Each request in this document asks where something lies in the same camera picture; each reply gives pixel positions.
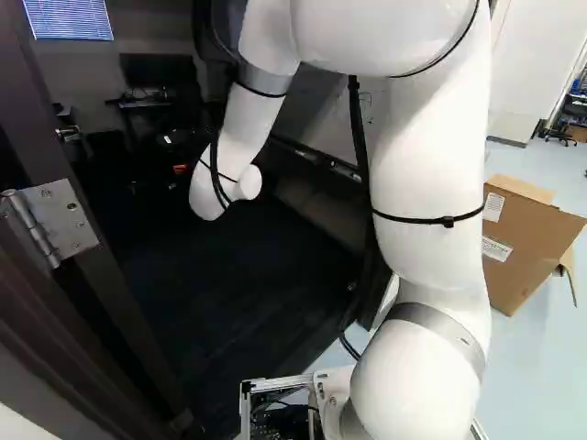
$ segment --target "door hinge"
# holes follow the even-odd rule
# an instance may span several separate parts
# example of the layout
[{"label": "door hinge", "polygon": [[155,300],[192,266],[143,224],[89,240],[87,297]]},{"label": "door hinge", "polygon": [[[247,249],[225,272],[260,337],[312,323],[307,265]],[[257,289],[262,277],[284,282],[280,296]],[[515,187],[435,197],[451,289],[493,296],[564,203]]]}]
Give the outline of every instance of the door hinge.
[{"label": "door hinge", "polygon": [[49,269],[100,243],[67,179],[2,192],[0,218]]}]

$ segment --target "box label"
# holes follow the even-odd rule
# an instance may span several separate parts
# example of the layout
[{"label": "box label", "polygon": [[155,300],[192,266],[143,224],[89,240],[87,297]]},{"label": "box label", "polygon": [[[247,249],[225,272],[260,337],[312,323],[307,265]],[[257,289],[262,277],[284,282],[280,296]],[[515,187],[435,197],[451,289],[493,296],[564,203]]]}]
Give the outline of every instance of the box label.
[{"label": "box label", "polygon": [[499,222],[499,217],[504,209],[505,197],[490,192],[487,194],[487,200],[485,201],[485,208],[483,209],[483,220],[489,220],[490,222]]},{"label": "box label", "polygon": [[496,259],[497,261],[505,263],[513,250],[513,247],[502,245],[486,236],[483,237],[483,255],[490,259]]}]

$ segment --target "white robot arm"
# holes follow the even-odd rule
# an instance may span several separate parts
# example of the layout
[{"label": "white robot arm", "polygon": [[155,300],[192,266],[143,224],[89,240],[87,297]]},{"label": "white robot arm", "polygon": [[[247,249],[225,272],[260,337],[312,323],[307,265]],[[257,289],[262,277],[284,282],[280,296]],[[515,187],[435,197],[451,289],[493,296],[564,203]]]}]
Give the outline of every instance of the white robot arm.
[{"label": "white robot arm", "polygon": [[463,438],[491,335],[481,241],[487,2],[249,0],[239,51],[246,62],[217,145],[194,171],[192,208],[214,220],[230,201],[258,195],[251,162],[300,61],[390,77],[370,187],[379,245],[400,289],[353,371],[340,435]]}]

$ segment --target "gray floor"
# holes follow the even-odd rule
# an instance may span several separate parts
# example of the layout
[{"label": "gray floor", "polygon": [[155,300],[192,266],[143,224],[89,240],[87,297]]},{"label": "gray floor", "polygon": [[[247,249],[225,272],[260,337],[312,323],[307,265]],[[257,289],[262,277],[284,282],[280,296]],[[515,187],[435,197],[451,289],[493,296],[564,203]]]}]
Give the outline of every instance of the gray floor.
[{"label": "gray floor", "polygon": [[[555,205],[587,216],[587,144],[564,148],[537,139],[524,149],[493,142],[487,149],[486,177],[502,173],[555,190]],[[587,438],[587,232],[574,250],[578,309],[568,281],[556,278],[515,316],[493,311],[492,350],[477,411],[492,440]],[[354,324],[348,337],[363,349],[370,335]],[[307,370],[350,363],[337,341]]]}]

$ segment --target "door frame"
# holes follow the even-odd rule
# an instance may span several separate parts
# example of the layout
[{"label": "door frame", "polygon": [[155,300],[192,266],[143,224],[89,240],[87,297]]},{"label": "door frame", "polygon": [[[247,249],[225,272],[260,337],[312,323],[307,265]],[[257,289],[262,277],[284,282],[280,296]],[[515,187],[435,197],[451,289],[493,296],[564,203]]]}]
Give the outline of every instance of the door frame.
[{"label": "door frame", "polygon": [[[0,82],[0,93],[3,98],[0,100],[0,126],[32,185],[69,179],[100,241],[99,246],[72,258],[157,391],[177,416],[187,407],[179,382],[130,293],[55,135],[58,123],[52,112],[48,88],[30,47],[31,39],[22,0],[1,2],[0,61],[3,81]],[[71,322],[66,323],[68,328],[72,325]]]},{"label": "door frame", "polygon": [[175,439],[177,434],[145,403],[67,294],[29,258],[6,215],[11,214],[0,216],[0,343],[115,437]]}]

